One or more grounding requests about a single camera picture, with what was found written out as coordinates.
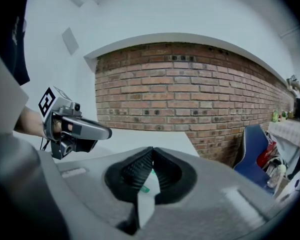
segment white surface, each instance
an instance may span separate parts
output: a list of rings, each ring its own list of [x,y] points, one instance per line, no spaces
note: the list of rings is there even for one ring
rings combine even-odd
[[[222,190],[225,197],[233,205],[241,218],[252,228],[257,229],[266,223],[261,214],[254,208],[248,200],[235,187]]]
[[[143,186],[149,189],[148,193],[142,191]],[[137,195],[137,212],[139,218],[139,226],[141,229],[146,225],[148,220],[154,214],[156,208],[155,197],[160,193],[159,180],[153,169],[150,172],[148,178],[145,180],[143,186]]]
[[[290,53],[277,33],[247,4],[239,0],[102,0],[80,9],[83,18],[71,29],[79,46],[94,58],[102,53],[173,34],[185,42],[216,44],[251,58],[282,79],[293,75]]]
[[[300,148],[300,121],[285,119],[283,121],[270,122],[267,131]]]
[[[149,146],[167,148],[193,156],[199,156],[184,132],[112,129],[112,137],[107,140],[98,141],[93,150],[89,153],[71,152],[62,160],[55,159],[54,161],[56,163],[63,163],[82,159],[99,158]]]
[[[294,14],[282,0],[241,0],[262,15],[279,36],[299,25]]]
[[[11,134],[28,96],[0,57],[0,134]]]

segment human hand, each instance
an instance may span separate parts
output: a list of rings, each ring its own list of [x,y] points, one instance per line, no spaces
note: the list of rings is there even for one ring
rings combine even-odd
[[[292,81],[292,82],[291,82],[291,86],[292,86],[292,87],[297,87],[298,84],[299,84],[298,81]]]
[[[72,124],[68,124],[68,130],[71,132],[72,131]],[[52,126],[52,132],[54,134],[59,134],[62,131],[62,123],[61,123],[61,119],[53,119],[53,126]],[[45,135],[45,132],[42,128],[42,136],[45,139],[48,139],[47,136]]]

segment white wall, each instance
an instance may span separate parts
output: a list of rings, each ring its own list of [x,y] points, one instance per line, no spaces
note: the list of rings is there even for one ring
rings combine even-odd
[[[89,9],[73,31],[91,58],[127,45],[190,40],[237,52],[283,81],[294,73],[282,40],[239,0],[102,0]]]
[[[80,8],[70,0],[28,0],[24,38],[25,62],[30,82],[22,86],[29,96],[27,106],[39,111],[38,103],[48,86],[62,89],[73,101],[81,104],[82,115],[97,120],[95,102],[96,61],[84,59],[82,43],[71,56],[62,33],[76,23],[86,26],[93,1]],[[15,132],[39,149],[41,138]],[[131,149],[154,146],[175,149],[197,156],[184,132],[155,132],[113,129],[109,140],[99,141],[90,153],[72,152],[62,162],[113,155]]]
[[[294,71],[300,82],[300,28],[287,34],[282,40],[290,51]]]
[[[29,96],[26,105],[39,111],[42,95],[54,85],[81,104],[85,117],[96,120],[94,74],[80,50],[71,56],[62,39],[78,13],[79,8],[69,0],[27,0],[24,56],[30,82],[22,89]],[[15,135],[40,147],[39,137]]]

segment red bag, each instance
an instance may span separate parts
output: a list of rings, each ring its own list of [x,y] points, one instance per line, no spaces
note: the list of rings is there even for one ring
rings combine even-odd
[[[268,145],[265,151],[263,151],[258,158],[256,159],[256,164],[261,168],[265,166],[265,164],[269,161],[269,159],[277,154],[277,143],[272,141],[272,143]]]

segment blue chair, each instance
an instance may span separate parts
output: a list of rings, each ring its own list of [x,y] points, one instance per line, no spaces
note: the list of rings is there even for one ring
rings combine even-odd
[[[267,149],[268,144],[267,136],[259,124],[246,126],[234,162],[234,170],[268,193],[274,194],[275,190],[267,185],[269,175],[257,165],[257,157]]]

